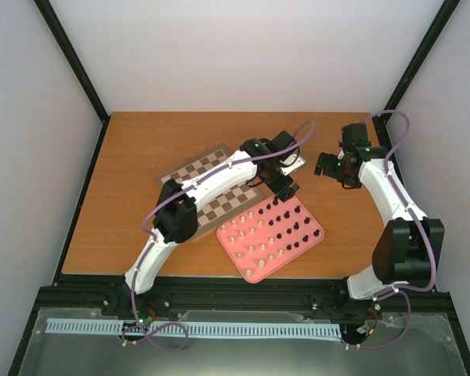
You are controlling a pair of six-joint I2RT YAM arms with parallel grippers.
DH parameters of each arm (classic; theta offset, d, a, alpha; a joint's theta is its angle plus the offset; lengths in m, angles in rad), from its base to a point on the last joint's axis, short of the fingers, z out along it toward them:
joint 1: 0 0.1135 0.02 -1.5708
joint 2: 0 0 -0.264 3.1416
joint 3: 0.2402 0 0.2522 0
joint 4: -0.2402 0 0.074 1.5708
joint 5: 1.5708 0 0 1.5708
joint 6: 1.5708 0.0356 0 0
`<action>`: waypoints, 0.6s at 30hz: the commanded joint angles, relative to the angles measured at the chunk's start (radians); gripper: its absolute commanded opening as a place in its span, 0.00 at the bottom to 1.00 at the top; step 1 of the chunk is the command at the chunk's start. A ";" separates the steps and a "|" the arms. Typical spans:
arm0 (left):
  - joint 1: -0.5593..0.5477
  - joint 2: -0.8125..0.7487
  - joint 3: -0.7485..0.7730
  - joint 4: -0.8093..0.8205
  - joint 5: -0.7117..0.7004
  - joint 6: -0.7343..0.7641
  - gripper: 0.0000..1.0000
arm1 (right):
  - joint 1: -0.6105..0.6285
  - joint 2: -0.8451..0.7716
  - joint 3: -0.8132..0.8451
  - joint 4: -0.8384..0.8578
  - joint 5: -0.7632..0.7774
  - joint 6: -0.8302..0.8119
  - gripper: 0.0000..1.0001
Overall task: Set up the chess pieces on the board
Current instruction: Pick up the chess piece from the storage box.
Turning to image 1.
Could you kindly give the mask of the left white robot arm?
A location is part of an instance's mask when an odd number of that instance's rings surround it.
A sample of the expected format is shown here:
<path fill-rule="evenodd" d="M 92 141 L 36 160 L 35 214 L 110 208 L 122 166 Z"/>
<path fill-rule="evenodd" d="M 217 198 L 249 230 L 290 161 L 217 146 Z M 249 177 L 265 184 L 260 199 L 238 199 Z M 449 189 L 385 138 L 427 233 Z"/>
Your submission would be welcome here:
<path fill-rule="evenodd" d="M 147 306 L 148 292 L 172 251 L 198 230 L 197 213 L 221 193 L 241 183 L 259 178 L 273 195 L 285 202 L 298 185 L 284 169 L 285 158 L 300 142 L 273 152 L 261 140 L 250 139 L 226 160 L 199 176 L 182 183 L 168 180 L 161 188 L 156 207 L 144 219 L 142 231 L 148 241 L 134 265 L 125 273 L 128 285 L 119 304 L 130 315 L 139 315 Z"/>

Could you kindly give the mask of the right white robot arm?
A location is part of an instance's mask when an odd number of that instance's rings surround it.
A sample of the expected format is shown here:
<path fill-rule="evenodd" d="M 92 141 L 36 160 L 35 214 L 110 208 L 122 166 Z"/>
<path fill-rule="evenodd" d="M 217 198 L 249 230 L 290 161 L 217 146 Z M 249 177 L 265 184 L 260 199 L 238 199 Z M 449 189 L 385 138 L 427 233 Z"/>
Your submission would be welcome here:
<path fill-rule="evenodd" d="M 369 141 L 366 124 L 344 126 L 339 146 L 337 155 L 320 154 L 316 175 L 335 179 L 345 190 L 366 188 L 385 226 L 371 264 L 346 281 L 350 298 L 382 300 L 402 289 L 432 290 L 443 244 L 442 222 L 430 219 L 415 204 L 388 151 Z"/>

